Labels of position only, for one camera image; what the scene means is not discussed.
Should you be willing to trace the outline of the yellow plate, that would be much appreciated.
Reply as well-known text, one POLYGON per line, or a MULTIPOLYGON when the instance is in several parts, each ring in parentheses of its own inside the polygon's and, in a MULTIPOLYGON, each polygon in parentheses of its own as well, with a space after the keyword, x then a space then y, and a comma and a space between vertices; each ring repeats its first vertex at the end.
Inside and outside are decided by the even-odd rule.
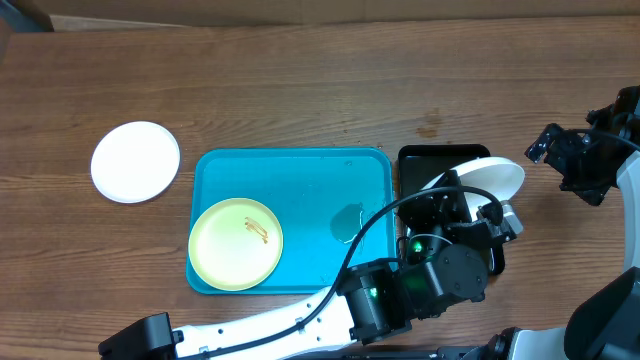
POLYGON ((196 220, 188 241, 195 273, 209 286, 242 291, 267 279, 284 248, 281 224, 262 203, 231 198, 209 207, 196 220))

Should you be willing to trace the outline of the white plate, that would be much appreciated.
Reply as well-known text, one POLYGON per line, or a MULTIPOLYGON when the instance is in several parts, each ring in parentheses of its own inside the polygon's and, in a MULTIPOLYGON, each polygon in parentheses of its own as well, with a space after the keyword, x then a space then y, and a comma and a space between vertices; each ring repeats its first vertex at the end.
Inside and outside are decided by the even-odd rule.
POLYGON ((135 121, 114 128, 100 140, 91 157, 90 175, 107 199, 141 203, 170 186, 180 162, 179 144, 169 130, 135 121))
POLYGON ((486 190, 499 201, 510 200, 521 188, 524 169, 503 157, 474 159, 453 167, 463 186, 486 190))

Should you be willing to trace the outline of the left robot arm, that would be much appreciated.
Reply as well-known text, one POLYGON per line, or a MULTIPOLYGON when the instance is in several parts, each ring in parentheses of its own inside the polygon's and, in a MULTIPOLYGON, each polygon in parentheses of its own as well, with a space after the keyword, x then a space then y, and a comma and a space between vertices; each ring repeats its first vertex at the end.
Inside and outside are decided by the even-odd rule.
POLYGON ((287 359, 407 332, 414 319, 484 299, 489 277, 502 269, 482 254, 517 237, 507 207, 523 181, 448 170, 395 201, 403 216, 438 228, 416 232, 404 256, 345 264, 315 295, 241 320, 172 328, 168 314, 152 315, 100 343, 98 352, 103 359, 287 359))

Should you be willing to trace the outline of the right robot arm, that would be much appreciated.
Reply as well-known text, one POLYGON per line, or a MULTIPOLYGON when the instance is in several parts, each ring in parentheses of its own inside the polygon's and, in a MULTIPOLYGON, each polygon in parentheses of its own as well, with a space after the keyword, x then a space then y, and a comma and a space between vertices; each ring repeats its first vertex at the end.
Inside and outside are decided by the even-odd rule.
POLYGON ((547 125, 527 148, 562 177, 560 188, 598 206, 617 190, 623 206, 616 222, 594 228, 622 236, 622 272, 578 306, 563 327, 508 328, 467 359, 639 360, 639 89, 621 89, 608 106, 591 110, 584 128, 547 125))

